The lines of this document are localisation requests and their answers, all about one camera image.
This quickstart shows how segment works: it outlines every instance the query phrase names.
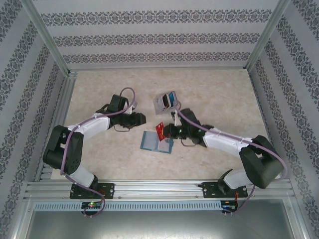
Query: card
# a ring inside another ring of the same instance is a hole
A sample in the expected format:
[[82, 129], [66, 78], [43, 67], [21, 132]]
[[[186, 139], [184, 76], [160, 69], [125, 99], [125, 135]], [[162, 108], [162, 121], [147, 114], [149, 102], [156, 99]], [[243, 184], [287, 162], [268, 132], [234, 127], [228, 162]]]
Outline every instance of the card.
[[156, 132], [144, 131], [140, 149], [161, 153], [171, 153], [173, 145], [174, 142], [172, 138], [167, 138], [160, 142]]
[[163, 139], [165, 139], [165, 136], [163, 134], [164, 131], [164, 124], [163, 122], [161, 122], [159, 125], [156, 126], [156, 132], [158, 133], [159, 136], [159, 140], [162, 141]]

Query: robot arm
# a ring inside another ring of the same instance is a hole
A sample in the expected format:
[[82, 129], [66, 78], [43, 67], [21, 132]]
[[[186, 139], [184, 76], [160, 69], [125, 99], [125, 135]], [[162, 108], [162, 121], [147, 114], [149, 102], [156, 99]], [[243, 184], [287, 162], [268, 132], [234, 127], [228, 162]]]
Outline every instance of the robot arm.
[[68, 127], [61, 125], [56, 126], [51, 133], [48, 145], [45, 149], [43, 162], [55, 169], [61, 170], [64, 145], [71, 130], [77, 127], [69, 142], [64, 172], [75, 182], [87, 188], [96, 188], [98, 183], [97, 177], [83, 167], [81, 163], [83, 143], [116, 124], [131, 129], [146, 123], [146, 117], [141, 113], [132, 113], [132, 108], [128, 109], [125, 114], [101, 117], [108, 113], [121, 111], [126, 108], [127, 105], [128, 99], [113, 95], [110, 104], [106, 104], [97, 110], [90, 118], [91, 120], [81, 125], [75, 124]]
[[[190, 109], [184, 109], [181, 113], [192, 122], [201, 125]], [[179, 117], [177, 112], [172, 114], [172, 116], [175, 119], [175, 124], [169, 124], [164, 127], [163, 133], [166, 137], [190, 138], [195, 144], [208, 148], [218, 148], [240, 157], [244, 169], [231, 169], [222, 175], [218, 181], [218, 187], [223, 193], [229, 189], [236, 189], [249, 184], [254, 184], [259, 188], [266, 188], [283, 170], [281, 162], [274, 156], [242, 141], [231, 139], [226, 135], [233, 136], [233, 138], [239, 138], [238, 136], [224, 133], [211, 125], [202, 125], [210, 130], [209, 132], [204, 132]], [[256, 143], [276, 153], [269, 141], [263, 136], [242, 139]]]

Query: beige floor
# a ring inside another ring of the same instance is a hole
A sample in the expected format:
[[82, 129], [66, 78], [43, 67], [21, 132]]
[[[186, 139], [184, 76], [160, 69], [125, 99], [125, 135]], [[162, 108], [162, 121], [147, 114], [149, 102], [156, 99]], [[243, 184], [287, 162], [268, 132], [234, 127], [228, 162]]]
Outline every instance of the beige floor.
[[[202, 124], [228, 133], [255, 137], [266, 135], [246, 70], [113, 70], [79, 72], [65, 125], [90, 117], [110, 102], [123, 87], [135, 89], [137, 112], [147, 123], [130, 132], [109, 129], [88, 140], [83, 147], [84, 165], [99, 179], [216, 179], [241, 160], [218, 149], [183, 147], [175, 140], [172, 154], [141, 150], [144, 130], [155, 131], [161, 121], [173, 123], [170, 114], [156, 116], [153, 98], [175, 90], [183, 108], [191, 108]], [[124, 96], [130, 100], [132, 94]], [[60, 179], [58, 171], [52, 179]]]

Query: damask pattern wall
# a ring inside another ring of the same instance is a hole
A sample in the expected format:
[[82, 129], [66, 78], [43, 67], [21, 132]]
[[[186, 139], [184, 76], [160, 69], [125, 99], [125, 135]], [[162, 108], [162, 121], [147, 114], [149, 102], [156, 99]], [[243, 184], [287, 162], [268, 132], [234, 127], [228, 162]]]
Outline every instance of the damask pattern wall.
[[319, 0], [292, 0], [250, 72], [270, 138], [319, 238]]
[[64, 81], [18, 0], [0, 2], [0, 239], [34, 180]]
[[70, 69], [245, 66], [278, 0], [35, 0]]

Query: black mounting plate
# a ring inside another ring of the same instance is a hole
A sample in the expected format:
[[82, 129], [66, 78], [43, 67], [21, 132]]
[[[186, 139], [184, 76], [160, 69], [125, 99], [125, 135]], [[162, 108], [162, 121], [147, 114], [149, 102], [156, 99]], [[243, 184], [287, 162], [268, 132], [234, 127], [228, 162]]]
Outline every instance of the black mounting plate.
[[[105, 199], [113, 199], [114, 187], [114, 183], [98, 183], [97, 191], [103, 194]], [[101, 197], [72, 184], [70, 199], [101, 199]]]
[[235, 198], [235, 192], [238, 193], [238, 198], [247, 198], [247, 188], [245, 186], [230, 189], [226, 195], [224, 195], [218, 188], [218, 182], [203, 182], [199, 187], [203, 188], [204, 198]]

